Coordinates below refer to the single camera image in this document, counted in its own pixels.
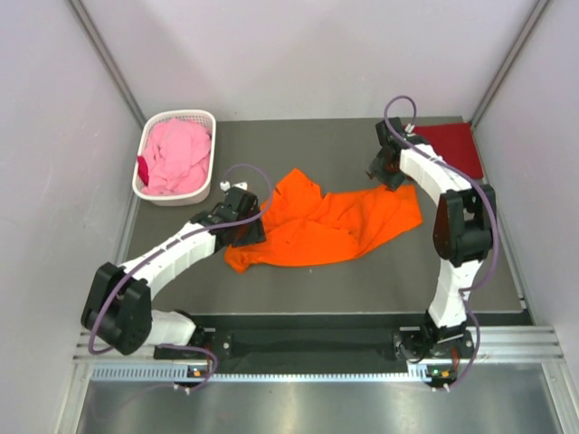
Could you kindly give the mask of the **orange t shirt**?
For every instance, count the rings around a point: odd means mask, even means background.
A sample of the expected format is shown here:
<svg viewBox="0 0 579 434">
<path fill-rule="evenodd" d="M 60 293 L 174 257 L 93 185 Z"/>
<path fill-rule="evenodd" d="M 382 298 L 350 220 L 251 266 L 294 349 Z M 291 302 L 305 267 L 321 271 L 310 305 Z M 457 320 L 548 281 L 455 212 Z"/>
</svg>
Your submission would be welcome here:
<svg viewBox="0 0 579 434">
<path fill-rule="evenodd" d="M 253 265 L 321 266 L 358 259 L 419 227 L 422 212 L 415 188 L 375 188 L 323 193 L 295 168 L 275 186 L 262 216 L 266 241 L 229 247 L 225 262 L 243 273 Z"/>
</svg>

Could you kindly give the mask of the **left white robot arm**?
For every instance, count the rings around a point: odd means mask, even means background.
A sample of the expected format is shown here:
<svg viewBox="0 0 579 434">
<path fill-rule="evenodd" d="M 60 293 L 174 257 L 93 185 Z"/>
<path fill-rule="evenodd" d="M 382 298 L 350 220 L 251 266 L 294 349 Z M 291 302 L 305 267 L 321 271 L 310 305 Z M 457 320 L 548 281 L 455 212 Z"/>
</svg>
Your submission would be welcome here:
<svg viewBox="0 0 579 434">
<path fill-rule="evenodd" d="M 194 264 L 227 247 L 265 241 L 262 210 L 245 183 L 228 187 L 221 202 L 199 212 L 177 233 L 140 257 L 107 262 L 93 278 L 81 314 L 90 333 L 88 351 L 131 355 L 144 345 L 173 346 L 183 357 L 199 356 L 204 335 L 185 312 L 152 307 L 160 291 Z"/>
</svg>

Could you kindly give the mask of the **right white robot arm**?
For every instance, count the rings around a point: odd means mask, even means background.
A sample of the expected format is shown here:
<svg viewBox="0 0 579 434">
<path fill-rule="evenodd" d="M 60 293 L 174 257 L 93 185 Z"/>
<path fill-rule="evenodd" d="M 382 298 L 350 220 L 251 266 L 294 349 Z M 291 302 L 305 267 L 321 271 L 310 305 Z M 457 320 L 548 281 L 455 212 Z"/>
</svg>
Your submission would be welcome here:
<svg viewBox="0 0 579 434">
<path fill-rule="evenodd" d="M 441 358 L 466 334 L 467 308 L 477 273 L 495 244 L 496 195 L 450 169 L 433 147 L 401 119 L 375 125 L 380 150 L 367 173 L 392 191 L 410 178 L 436 205 L 433 246 L 440 258 L 434 298 L 417 332 L 402 332 L 397 352 L 417 363 Z"/>
</svg>

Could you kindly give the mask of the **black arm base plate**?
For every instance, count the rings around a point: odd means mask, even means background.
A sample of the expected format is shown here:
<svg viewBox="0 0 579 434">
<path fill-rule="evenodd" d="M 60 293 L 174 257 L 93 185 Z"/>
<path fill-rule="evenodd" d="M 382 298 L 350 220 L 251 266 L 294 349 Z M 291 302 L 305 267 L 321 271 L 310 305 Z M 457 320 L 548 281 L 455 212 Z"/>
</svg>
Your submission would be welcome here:
<svg viewBox="0 0 579 434">
<path fill-rule="evenodd" d="M 470 332 L 464 326 L 437 336 L 424 326 L 402 327 L 392 322 L 293 327 L 199 326 L 183 343 L 162 340 L 154 344 L 159 360 L 188 360 L 193 352 L 211 351 L 222 371 L 324 369 L 332 364 L 418 363 L 429 358 L 472 355 Z"/>
</svg>

